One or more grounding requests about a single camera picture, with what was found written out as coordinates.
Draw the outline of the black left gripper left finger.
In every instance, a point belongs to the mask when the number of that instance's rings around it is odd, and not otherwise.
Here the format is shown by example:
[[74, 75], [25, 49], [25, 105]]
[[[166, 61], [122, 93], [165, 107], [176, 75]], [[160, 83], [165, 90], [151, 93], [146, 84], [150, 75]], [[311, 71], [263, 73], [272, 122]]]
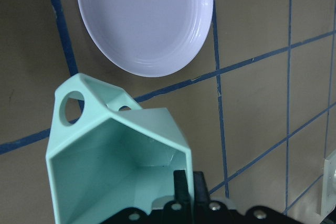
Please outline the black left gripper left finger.
[[175, 170], [173, 212], [177, 215], [177, 223], [190, 222], [190, 195], [185, 170]]

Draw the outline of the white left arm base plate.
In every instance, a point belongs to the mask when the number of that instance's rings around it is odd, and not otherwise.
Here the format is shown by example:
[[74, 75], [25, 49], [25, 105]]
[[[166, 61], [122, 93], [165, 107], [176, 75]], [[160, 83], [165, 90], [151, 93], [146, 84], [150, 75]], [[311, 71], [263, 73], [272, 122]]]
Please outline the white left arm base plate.
[[335, 150], [324, 160], [321, 194], [321, 216], [325, 218], [335, 209]]

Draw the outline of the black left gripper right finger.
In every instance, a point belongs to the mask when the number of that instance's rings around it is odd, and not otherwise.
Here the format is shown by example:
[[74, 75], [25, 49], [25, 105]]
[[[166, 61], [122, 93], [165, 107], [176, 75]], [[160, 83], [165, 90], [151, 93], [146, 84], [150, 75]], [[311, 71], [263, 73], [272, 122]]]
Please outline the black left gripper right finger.
[[193, 172], [194, 178], [194, 202], [197, 206], [207, 206], [210, 196], [203, 172]]

